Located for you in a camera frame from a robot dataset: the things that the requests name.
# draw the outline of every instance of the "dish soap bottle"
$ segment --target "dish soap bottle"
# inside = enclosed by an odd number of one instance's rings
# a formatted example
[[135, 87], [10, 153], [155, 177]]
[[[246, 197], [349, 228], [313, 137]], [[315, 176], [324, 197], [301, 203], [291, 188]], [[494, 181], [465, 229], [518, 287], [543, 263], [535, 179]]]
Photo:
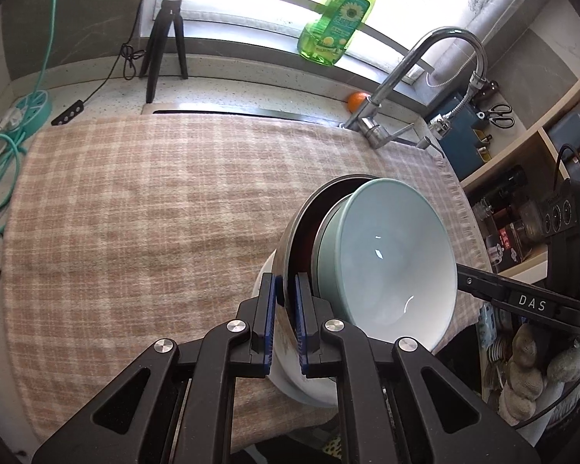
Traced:
[[298, 50], [305, 59], [333, 66], [346, 52], [357, 28], [365, 22], [376, 0], [323, 0], [317, 21], [300, 34]]

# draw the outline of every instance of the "black tripod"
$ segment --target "black tripod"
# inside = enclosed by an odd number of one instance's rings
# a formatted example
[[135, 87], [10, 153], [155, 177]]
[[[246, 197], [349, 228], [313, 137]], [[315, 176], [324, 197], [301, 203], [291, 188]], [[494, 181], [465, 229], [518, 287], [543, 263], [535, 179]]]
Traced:
[[183, 0], [163, 0], [161, 10], [157, 14], [153, 30], [148, 39], [146, 53], [140, 70], [140, 78], [148, 71], [148, 85], [146, 87], [146, 102], [152, 103], [155, 100], [157, 90], [157, 80], [159, 80], [159, 70], [161, 61], [165, 52], [165, 43], [167, 42], [167, 33], [170, 25], [174, 23], [174, 35], [176, 36], [176, 52], [178, 61], [181, 64], [181, 76], [184, 80], [189, 78], [187, 72], [187, 58], [185, 56], [185, 34], [183, 33], [183, 18], [181, 17], [181, 2]]

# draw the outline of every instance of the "checkered cloth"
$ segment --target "checkered cloth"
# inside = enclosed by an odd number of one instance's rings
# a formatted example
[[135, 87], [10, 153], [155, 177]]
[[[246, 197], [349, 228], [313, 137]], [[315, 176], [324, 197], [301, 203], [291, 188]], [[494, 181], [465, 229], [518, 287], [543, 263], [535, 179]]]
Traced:
[[[307, 197], [350, 173], [394, 177], [443, 220], [460, 263], [489, 262], [451, 167], [426, 151], [302, 122], [152, 115], [40, 132], [5, 234], [2, 291], [14, 377], [42, 440], [158, 338], [235, 316]], [[443, 343], [477, 321], [458, 294]], [[239, 380], [232, 447], [322, 423], [269, 380]]]

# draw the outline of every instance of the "teal cable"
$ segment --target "teal cable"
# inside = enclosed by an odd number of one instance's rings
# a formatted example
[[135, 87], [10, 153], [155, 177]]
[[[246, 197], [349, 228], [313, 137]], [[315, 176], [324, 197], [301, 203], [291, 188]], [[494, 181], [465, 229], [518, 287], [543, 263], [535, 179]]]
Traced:
[[[11, 200], [11, 196], [13, 195], [13, 191], [15, 190], [15, 183], [17, 182], [17, 177], [19, 176], [20, 167], [22, 165], [20, 153], [26, 155], [26, 149], [22, 147], [22, 143], [26, 139], [26, 131], [25, 131], [25, 120], [26, 116], [28, 115], [28, 111], [30, 109], [30, 104], [33, 104], [36, 100], [36, 95], [39, 92], [39, 87], [41, 86], [41, 82], [43, 81], [43, 77], [45, 76], [45, 71], [48, 67], [49, 55], [52, 50], [52, 46], [54, 44], [54, 34], [56, 32], [56, 0], [52, 0], [51, 5], [51, 18], [50, 18], [50, 26], [49, 26], [49, 40], [48, 46], [45, 51], [45, 57], [43, 58], [43, 66], [41, 67], [41, 71], [39, 72], [39, 76], [36, 79], [36, 84], [34, 85], [34, 90], [31, 94], [26, 96], [26, 111], [22, 118], [22, 122], [17, 128], [9, 131], [8, 134], [0, 133], [0, 140], [4, 140], [6, 142], [6, 147], [0, 154], [0, 180], [4, 177], [9, 165], [11, 164], [12, 160], [15, 160], [15, 176], [13, 177], [13, 181], [9, 188], [9, 192], [5, 196], [5, 198], [0, 202], [0, 211], [6, 207], [6, 205]], [[0, 234], [4, 232], [4, 227], [0, 227]]]

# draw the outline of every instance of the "white bowl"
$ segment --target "white bowl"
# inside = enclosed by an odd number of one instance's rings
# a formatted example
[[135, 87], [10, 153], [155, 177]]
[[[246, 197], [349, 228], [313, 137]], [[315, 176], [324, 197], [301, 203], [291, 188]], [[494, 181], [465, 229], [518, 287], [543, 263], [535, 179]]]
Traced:
[[320, 297], [367, 336], [411, 336], [429, 351], [453, 316], [457, 269], [425, 198], [393, 179], [363, 184], [331, 218], [317, 254]]

